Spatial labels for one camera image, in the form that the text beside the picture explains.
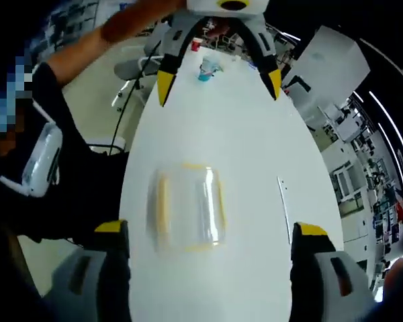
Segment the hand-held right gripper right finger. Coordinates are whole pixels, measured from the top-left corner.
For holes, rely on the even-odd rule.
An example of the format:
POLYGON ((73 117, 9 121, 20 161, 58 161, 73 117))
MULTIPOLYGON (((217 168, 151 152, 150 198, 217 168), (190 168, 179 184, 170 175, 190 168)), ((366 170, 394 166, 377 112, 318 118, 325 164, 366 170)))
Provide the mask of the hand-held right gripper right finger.
POLYGON ((291 321, 364 321, 376 301, 363 269, 317 225, 292 233, 291 321))

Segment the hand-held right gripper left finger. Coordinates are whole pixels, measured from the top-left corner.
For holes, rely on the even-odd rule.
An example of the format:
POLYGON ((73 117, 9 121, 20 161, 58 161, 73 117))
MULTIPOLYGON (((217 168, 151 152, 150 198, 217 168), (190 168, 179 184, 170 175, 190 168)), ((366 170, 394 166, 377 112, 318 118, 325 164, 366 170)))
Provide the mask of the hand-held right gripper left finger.
POLYGON ((128 222, 103 223, 80 242, 52 275, 54 319, 131 321, 128 222))

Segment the person's right hand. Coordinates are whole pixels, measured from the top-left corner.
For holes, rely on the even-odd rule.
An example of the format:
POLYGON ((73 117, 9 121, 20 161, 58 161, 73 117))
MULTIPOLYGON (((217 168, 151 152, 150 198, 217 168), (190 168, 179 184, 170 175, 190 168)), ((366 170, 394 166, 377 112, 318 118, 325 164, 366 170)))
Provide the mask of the person's right hand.
POLYGON ((385 276, 383 301, 403 303, 403 258, 396 260, 385 276))

